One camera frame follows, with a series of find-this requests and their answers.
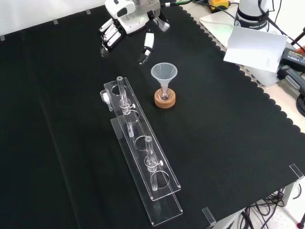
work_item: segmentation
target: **test tube rack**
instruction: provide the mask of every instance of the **test tube rack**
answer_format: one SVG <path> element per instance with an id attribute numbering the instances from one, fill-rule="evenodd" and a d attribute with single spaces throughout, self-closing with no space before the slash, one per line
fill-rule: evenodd
<path id="1" fill-rule="evenodd" d="M 181 186 L 126 78 L 106 83 L 102 100 L 153 226 L 183 213 L 175 192 Z"/>

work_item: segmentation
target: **black tablecloth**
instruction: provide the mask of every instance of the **black tablecloth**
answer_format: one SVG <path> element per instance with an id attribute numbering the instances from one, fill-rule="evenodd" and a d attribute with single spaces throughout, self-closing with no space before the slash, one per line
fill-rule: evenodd
<path id="1" fill-rule="evenodd" d="M 164 9 L 154 52 L 137 64 L 145 31 L 100 56 L 104 7 L 6 35 L 0 42 L 1 228 L 144 229 L 151 225 L 99 92 L 129 80 L 182 190 L 183 215 L 164 229 L 202 229 L 305 171 L 304 136 L 181 9 Z M 153 102 L 158 62 L 177 66 L 176 104 Z"/>

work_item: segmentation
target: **round wooden stand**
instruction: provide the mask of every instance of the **round wooden stand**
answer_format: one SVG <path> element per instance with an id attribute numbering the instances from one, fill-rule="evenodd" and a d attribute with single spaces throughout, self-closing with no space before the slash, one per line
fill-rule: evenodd
<path id="1" fill-rule="evenodd" d="M 160 108 L 170 108 L 170 107 L 172 107 L 175 104 L 175 102 L 176 102 L 176 94 L 175 94 L 175 92 L 172 89 L 168 89 L 172 93 L 171 98 L 168 99 L 168 100 L 161 100 L 161 99 L 159 99 L 159 96 L 158 96 L 158 93 L 159 93 L 160 90 L 162 90 L 162 89 L 159 89 L 154 94 L 154 102 L 156 103 L 156 105 L 158 107 L 160 107 Z"/>

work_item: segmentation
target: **paper sheet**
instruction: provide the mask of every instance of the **paper sheet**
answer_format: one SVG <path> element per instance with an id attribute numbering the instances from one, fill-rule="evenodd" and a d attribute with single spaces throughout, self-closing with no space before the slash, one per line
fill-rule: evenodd
<path id="1" fill-rule="evenodd" d="M 288 37 L 234 26 L 224 61 L 276 73 Z"/>

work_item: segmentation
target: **yellow device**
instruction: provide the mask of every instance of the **yellow device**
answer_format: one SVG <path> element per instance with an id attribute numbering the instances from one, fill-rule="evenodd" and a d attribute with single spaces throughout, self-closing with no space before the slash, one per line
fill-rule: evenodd
<path id="1" fill-rule="evenodd" d="M 219 7 L 223 10 L 226 10 L 229 6 L 230 3 L 228 0 L 208 0 L 210 5 Z M 219 10 L 215 7 L 209 6 L 211 13 L 219 12 Z"/>

